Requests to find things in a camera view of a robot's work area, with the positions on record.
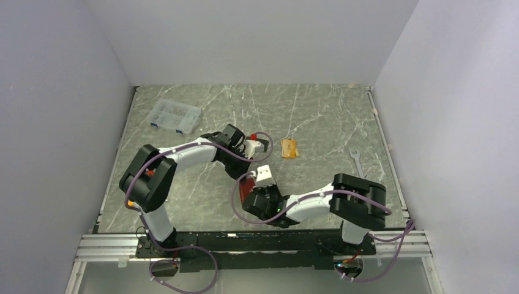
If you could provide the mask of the red leather wallet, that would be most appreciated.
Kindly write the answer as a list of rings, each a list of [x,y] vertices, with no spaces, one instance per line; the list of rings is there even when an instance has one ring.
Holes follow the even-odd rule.
[[[255,187],[255,180],[253,178],[246,178],[239,182],[239,198],[241,203],[249,196]]]

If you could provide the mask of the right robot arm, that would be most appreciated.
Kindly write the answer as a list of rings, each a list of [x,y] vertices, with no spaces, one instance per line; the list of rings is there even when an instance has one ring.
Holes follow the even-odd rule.
[[[324,187],[305,194],[282,195],[273,177],[251,172],[237,181],[242,209],[257,217],[258,224],[288,228],[327,214],[342,220],[337,246],[352,254],[370,230],[386,226],[392,210],[386,206],[382,184],[338,173]]]

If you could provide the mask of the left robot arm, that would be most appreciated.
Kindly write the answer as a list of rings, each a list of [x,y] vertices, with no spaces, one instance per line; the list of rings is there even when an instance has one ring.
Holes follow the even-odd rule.
[[[270,155],[272,137],[265,132],[246,136],[228,124],[222,131],[202,134],[197,139],[168,148],[143,145],[119,182],[125,194],[125,207],[138,213],[152,239],[152,250],[160,257],[170,256],[177,247],[177,231],[165,208],[177,172],[211,162],[220,163],[234,180],[257,162],[256,153]]]

